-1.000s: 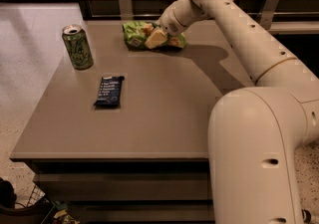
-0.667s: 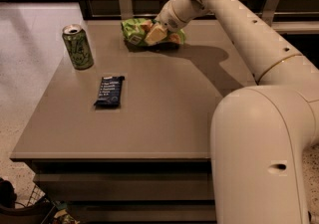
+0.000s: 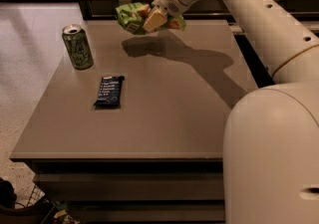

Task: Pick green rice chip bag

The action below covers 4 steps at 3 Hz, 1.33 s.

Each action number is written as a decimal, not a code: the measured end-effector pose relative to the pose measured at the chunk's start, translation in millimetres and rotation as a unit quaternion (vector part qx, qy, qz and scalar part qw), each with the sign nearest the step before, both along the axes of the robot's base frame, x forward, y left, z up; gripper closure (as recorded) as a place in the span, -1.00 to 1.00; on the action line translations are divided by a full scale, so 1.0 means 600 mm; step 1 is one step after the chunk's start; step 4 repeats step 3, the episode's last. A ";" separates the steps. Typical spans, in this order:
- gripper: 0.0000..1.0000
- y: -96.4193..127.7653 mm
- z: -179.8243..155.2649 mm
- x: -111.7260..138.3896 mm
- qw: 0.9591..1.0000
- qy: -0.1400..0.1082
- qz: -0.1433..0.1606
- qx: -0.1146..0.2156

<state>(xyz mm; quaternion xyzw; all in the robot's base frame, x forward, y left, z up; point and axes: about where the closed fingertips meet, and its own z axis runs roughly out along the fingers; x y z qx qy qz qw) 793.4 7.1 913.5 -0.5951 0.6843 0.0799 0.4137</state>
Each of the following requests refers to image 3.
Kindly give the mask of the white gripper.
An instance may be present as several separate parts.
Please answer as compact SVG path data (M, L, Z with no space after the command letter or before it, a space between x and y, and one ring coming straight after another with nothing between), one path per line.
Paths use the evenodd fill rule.
M167 14L165 12L171 16L178 16L187 9L179 0L154 0L153 4L160 9L153 8L146 18L143 28L148 33L166 23Z

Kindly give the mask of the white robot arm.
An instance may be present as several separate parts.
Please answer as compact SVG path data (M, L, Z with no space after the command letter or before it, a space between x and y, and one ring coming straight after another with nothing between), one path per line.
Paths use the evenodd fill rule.
M198 0L155 0L152 28ZM226 224L319 224L319 38L273 0L222 0L272 85L232 109L223 139Z

